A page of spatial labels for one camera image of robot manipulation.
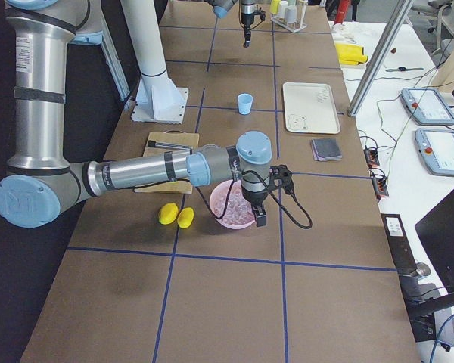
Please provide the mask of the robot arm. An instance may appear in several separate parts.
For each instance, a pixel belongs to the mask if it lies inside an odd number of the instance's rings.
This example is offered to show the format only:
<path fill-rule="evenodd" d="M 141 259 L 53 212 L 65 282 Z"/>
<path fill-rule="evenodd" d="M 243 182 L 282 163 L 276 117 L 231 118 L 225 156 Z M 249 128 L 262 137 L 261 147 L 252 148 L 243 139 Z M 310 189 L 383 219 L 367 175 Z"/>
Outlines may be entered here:
<path fill-rule="evenodd" d="M 106 161 L 112 124 L 94 117 L 90 126 L 64 125 L 67 48 L 97 45 L 104 30 L 99 1 L 7 1 L 5 18 L 16 45 L 15 152 L 0 181 L 0 216 L 36 228 L 108 191 L 185 181 L 196 188 L 240 182 L 258 226 L 263 202 L 275 190 L 294 194 L 291 172 L 273 166 L 269 137 L 249 131 L 230 147 L 171 147 L 150 157 Z"/>
<path fill-rule="evenodd" d="M 259 26 L 266 19 L 266 12 L 253 0 L 213 0 L 207 1 L 211 5 L 213 13 L 217 18 L 224 18 L 228 12 L 238 5 L 238 19 L 244 32 L 244 48 L 251 44 L 252 30 Z"/>

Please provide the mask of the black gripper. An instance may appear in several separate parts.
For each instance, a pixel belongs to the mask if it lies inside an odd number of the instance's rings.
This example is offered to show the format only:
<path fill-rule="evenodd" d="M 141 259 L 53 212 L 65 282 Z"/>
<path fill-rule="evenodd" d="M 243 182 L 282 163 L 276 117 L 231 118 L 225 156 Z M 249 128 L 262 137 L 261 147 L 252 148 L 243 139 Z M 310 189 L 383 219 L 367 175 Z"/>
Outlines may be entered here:
<path fill-rule="evenodd" d="M 251 30 L 255 28 L 254 21 L 258 17 L 262 23 L 266 19 L 266 12 L 257 3 L 240 4 L 241 28 L 244 31 L 244 48 L 250 47 Z"/>
<path fill-rule="evenodd" d="M 282 188 L 287 195 L 295 198 L 292 172 L 285 164 L 270 166 L 265 177 L 253 169 L 246 169 L 241 175 L 242 195 L 253 206 L 257 227 L 266 226 L 267 215 L 263 201 L 268 195 L 272 197 L 274 190 Z"/>

